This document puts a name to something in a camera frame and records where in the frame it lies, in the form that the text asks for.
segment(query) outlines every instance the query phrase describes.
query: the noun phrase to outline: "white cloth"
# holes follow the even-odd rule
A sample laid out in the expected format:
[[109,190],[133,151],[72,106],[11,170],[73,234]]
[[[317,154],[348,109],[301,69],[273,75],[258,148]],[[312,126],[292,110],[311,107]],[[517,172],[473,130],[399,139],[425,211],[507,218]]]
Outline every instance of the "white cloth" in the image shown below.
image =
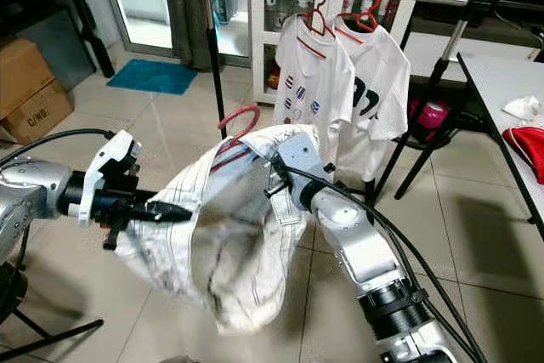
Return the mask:
[[150,199],[190,210],[191,220],[131,221],[116,255],[155,287],[210,309],[221,333],[253,332],[273,320],[306,222],[288,189],[271,199],[264,189],[273,182],[275,147],[299,132],[317,147],[315,130],[305,125],[249,133],[220,155],[229,140],[215,146]]
[[293,15],[283,24],[275,60],[281,70],[274,123],[314,124],[321,159],[336,161],[338,131],[350,121],[353,104],[354,67],[346,52],[335,38],[312,35],[302,18]]
[[541,103],[536,97],[514,99],[502,107],[507,114],[524,121],[531,121],[541,111]]
[[336,31],[355,68],[351,121],[342,126],[337,171],[355,173],[365,182],[376,177],[387,152],[389,140],[408,128],[406,105],[410,62],[381,26],[372,33],[351,31],[341,18],[331,26]]

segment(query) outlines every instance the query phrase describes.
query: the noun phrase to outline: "cardboard box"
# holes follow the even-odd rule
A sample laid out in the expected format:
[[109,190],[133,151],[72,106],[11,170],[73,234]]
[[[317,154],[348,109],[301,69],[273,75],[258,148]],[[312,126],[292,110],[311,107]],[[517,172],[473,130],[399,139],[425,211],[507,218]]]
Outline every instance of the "cardboard box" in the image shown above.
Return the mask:
[[73,111],[57,80],[11,112],[0,122],[0,139],[29,144],[42,137]]
[[24,38],[0,43],[0,119],[54,79],[37,45]]

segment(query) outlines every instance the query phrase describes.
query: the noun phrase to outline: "printed graphic on shirt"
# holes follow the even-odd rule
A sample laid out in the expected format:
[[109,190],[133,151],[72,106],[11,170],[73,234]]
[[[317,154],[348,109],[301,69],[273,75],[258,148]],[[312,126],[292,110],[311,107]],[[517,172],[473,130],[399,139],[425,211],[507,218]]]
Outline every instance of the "printed graphic on shirt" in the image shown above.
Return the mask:
[[[354,84],[354,108],[359,104],[360,99],[363,98],[363,95],[365,95],[365,98],[368,99],[368,105],[366,105],[364,108],[362,108],[359,112],[359,116],[363,116],[365,113],[369,112],[372,108],[377,106],[378,102],[380,102],[380,96],[372,91],[371,89],[366,90],[366,85],[358,77],[355,77],[355,84]],[[377,113],[372,115],[370,119],[374,119],[374,117],[377,119]]]
[[297,90],[297,98],[298,99],[304,99],[304,94],[306,94],[306,88],[304,87],[298,87],[298,90]]
[[287,76],[286,78],[286,85],[289,89],[292,88],[292,77],[291,76]]

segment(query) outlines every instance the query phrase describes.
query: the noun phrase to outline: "clothing rack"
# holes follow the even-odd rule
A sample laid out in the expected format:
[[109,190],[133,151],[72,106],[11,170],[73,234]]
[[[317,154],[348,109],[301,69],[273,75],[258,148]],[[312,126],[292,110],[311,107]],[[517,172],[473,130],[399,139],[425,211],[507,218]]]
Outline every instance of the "clothing rack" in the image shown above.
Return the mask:
[[[465,28],[467,27],[468,22],[471,20],[475,10],[489,10],[491,7],[491,2],[489,0],[415,0],[417,2],[425,3],[439,3],[447,4],[450,6],[457,6],[463,8],[460,19],[457,21],[453,32],[451,33],[450,40],[444,48],[444,52],[440,56],[439,60],[434,65],[433,72],[428,80],[428,86],[423,93],[419,101],[414,115],[410,119],[408,124],[408,131],[400,138],[397,147],[394,150],[393,155],[389,159],[388,165],[386,166],[380,181],[377,184],[376,189],[372,189],[371,197],[367,196],[366,199],[368,202],[373,203],[377,197],[377,194],[381,191],[385,182],[393,170],[394,164],[399,159],[400,153],[402,152],[408,138],[413,131],[414,126],[417,123],[417,118],[422,114],[423,107],[427,104],[430,96],[433,94],[433,90],[438,84],[440,78],[444,74],[444,71],[448,68],[452,55],[455,53],[457,44],[462,37]],[[206,7],[206,32],[207,32],[207,43],[210,50],[211,60],[212,60],[212,73],[213,73],[213,84],[215,87],[215,96],[218,105],[218,116],[219,120],[224,119],[224,104],[223,104],[223,92],[221,88],[221,76],[219,71],[219,60],[218,60],[218,39],[215,32],[215,27],[213,24],[213,12],[211,0],[204,0]],[[226,138],[227,131],[225,128],[221,129],[221,137]]]

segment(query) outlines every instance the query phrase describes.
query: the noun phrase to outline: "white t-shirt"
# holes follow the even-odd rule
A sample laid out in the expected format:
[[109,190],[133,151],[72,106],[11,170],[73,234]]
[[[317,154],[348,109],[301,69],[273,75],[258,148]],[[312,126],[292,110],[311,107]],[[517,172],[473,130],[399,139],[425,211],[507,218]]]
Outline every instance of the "white t-shirt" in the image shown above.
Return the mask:
[[342,18],[336,18],[331,26],[355,67],[353,112],[350,123],[340,131],[337,170],[356,173],[368,182],[376,177],[388,141],[408,128],[410,62],[381,26],[372,33],[358,33]]
[[354,67],[348,55],[337,38],[313,35],[293,15],[283,24],[275,60],[281,70],[274,124],[315,125],[321,159],[335,162],[340,125],[351,120],[353,104]]

